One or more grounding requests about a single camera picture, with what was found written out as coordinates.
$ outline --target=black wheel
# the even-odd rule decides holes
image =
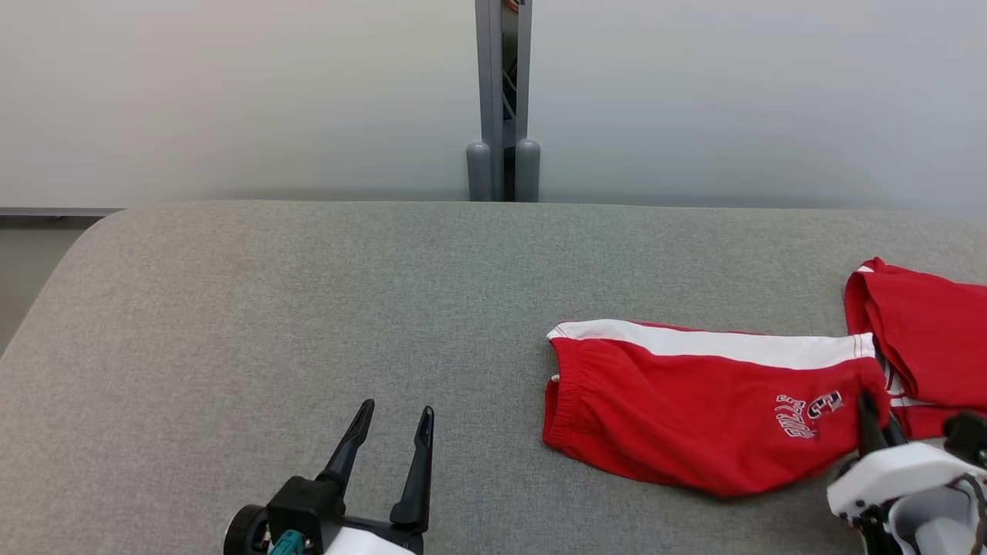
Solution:
[[[266,555],[267,508],[247,505],[230,520],[223,540],[223,555]]]

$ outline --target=embroidered logo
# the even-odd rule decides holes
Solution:
[[[790,437],[804,437],[806,439],[815,437],[815,430],[812,424],[825,414],[829,414],[843,407],[843,396],[839,391],[832,391],[825,395],[820,395],[811,403],[793,399],[788,395],[779,395],[775,401],[782,403],[775,407],[775,418]]]

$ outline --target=red fabric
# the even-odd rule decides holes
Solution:
[[[891,404],[910,437],[941,436],[961,409],[987,410],[987,286],[875,258],[850,276],[845,300],[850,333],[873,332],[891,366]],[[908,406],[916,401],[933,406]]]
[[[886,424],[884,375],[873,357],[793,370],[550,338],[560,375],[545,393],[545,444],[627,478],[757,494],[819,475],[854,450],[863,391]],[[834,393],[839,402],[827,405]],[[815,401],[822,410],[811,418]]]

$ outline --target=white casing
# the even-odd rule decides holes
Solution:
[[[943,486],[963,474],[980,479],[987,471],[931,445],[906,443],[862,458],[826,489],[826,497],[834,515],[853,517],[871,505]]]
[[[887,512],[884,530],[894,538],[901,555],[950,553],[942,547],[950,543],[957,544],[956,553],[965,555],[973,545],[979,520],[976,493],[969,483],[959,482],[954,489],[932,488],[894,502]],[[928,549],[929,539],[933,539],[933,549]],[[926,544],[926,549],[916,551],[913,542]]]
[[[415,555],[411,551],[355,528],[342,528],[326,555]]]

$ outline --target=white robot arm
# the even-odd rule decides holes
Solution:
[[[909,443],[900,425],[877,424],[860,403],[860,458],[827,489],[829,509],[863,537],[868,555],[968,555],[987,539],[987,421],[961,413],[945,449]]]

